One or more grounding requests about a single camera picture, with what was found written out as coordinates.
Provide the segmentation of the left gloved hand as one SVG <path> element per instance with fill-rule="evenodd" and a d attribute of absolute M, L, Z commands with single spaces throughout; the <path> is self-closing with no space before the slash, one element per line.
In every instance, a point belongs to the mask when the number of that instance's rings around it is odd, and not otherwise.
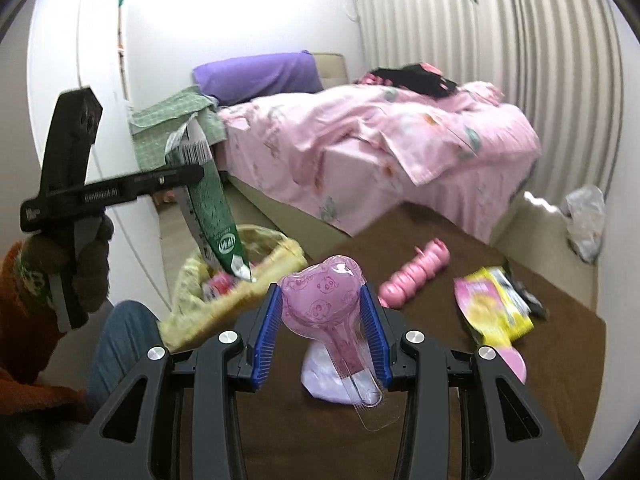
<path fill-rule="evenodd" d="M 14 273 L 17 287 L 25 304 L 35 307 L 53 307 L 52 286 L 49 278 L 70 270 L 73 286 L 81 310 L 91 314 L 107 300 L 108 252 L 114 226 L 104 214 L 96 229 L 96 236 L 75 255 L 75 249 L 65 249 L 60 242 L 46 234 L 30 236 L 15 260 Z"/>

